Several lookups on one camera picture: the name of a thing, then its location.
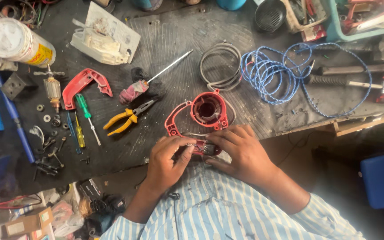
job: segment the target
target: can lid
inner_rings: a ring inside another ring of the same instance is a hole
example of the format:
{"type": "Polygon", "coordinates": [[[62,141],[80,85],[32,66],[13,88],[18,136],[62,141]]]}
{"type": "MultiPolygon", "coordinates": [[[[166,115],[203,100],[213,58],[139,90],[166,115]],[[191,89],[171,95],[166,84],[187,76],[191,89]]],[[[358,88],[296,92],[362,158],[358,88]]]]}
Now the can lid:
{"type": "Polygon", "coordinates": [[[21,55],[26,32],[22,23],[13,18],[0,19],[0,58],[21,55]]]}

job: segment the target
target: teal basket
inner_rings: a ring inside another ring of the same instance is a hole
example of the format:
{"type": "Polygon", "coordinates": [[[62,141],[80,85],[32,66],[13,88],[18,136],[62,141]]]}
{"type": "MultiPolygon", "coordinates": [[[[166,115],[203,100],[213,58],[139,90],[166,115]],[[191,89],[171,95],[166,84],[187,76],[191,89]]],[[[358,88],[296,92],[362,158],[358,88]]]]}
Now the teal basket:
{"type": "MultiPolygon", "coordinates": [[[[339,4],[346,4],[342,0],[338,0],[339,4]]],[[[339,13],[337,12],[336,0],[328,0],[330,8],[330,18],[326,21],[327,42],[349,42],[363,38],[369,38],[384,34],[384,28],[375,29],[367,32],[362,32],[354,35],[344,35],[340,27],[339,13]]]]}

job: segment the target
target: blue and white striped shirt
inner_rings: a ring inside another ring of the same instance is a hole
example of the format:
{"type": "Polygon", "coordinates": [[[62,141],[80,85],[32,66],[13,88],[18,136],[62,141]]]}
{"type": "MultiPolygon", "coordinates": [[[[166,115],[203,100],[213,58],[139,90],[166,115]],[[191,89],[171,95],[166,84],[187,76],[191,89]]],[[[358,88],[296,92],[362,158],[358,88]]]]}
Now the blue and white striped shirt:
{"type": "MultiPolygon", "coordinates": [[[[217,158],[230,162],[222,152],[217,158]]],[[[191,161],[146,224],[119,217],[101,236],[110,239],[364,239],[339,211],[315,194],[287,215],[248,184],[204,162],[191,161]]]]}

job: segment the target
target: person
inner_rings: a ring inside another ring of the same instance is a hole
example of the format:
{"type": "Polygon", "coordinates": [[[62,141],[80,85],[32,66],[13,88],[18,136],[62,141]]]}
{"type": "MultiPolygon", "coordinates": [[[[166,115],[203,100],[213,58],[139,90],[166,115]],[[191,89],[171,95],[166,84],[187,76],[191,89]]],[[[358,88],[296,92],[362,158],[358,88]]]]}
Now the person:
{"type": "Polygon", "coordinates": [[[206,138],[223,151],[204,161],[190,161],[194,139],[159,139],[145,180],[100,239],[363,239],[275,166],[249,125],[206,138]]]}

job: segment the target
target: coiled blue wire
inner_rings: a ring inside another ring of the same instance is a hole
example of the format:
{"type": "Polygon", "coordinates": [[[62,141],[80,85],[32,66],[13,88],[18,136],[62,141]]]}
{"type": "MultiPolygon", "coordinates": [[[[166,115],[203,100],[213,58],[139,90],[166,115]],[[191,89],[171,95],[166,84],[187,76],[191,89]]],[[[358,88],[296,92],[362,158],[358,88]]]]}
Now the coiled blue wire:
{"type": "Polygon", "coordinates": [[[371,73],[369,72],[367,65],[353,52],[348,51],[335,43],[322,43],[322,44],[315,44],[315,45],[297,43],[297,44],[291,45],[284,53],[278,50],[275,50],[273,48],[270,48],[268,46],[261,46],[257,50],[252,52],[247,52],[242,56],[241,73],[242,73],[242,78],[247,82],[249,82],[253,88],[257,89],[263,101],[269,104],[277,105],[277,104],[281,104],[289,101],[296,94],[297,90],[299,89],[299,86],[302,86],[302,89],[306,95],[306,98],[312,104],[315,111],[323,115],[324,117],[340,117],[340,116],[351,114],[357,107],[361,105],[363,101],[365,101],[368,94],[370,93],[371,84],[372,84],[371,73]],[[312,50],[322,45],[337,46],[340,50],[343,50],[351,54],[352,56],[354,56],[364,66],[364,69],[366,70],[366,72],[368,73],[368,77],[370,78],[370,87],[368,88],[364,98],[351,110],[341,114],[327,115],[321,112],[317,107],[317,105],[312,101],[311,97],[309,96],[309,93],[306,90],[306,86],[304,83],[304,79],[311,73],[312,67],[308,65],[303,68],[303,66],[307,62],[309,62],[309,60],[311,59],[312,50]],[[287,53],[296,46],[299,46],[300,50],[297,50],[295,52],[302,52],[305,50],[309,50],[308,58],[299,65],[293,62],[287,56],[287,53]],[[266,54],[262,52],[262,50],[269,50],[269,51],[280,54],[282,56],[282,61],[279,62],[279,61],[271,60],[266,54]],[[288,67],[286,65],[287,60],[293,65],[293,67],[288,67]],[[247,67],[247,63],[250,63],[251,61],[253,61],[253,67],[249,68],[247,67]],[[279,82],[275,87],[275,90],[269,91],[266,89],[266,86],[271,83],[271,81],[274,79],[275,76],[277,76],[277,78],[279,79],[279,82]],[[274,96],[274,94],[280,89],[283,81],[287,81],[287,89],[283,96],[277,98],[274,96]]]}

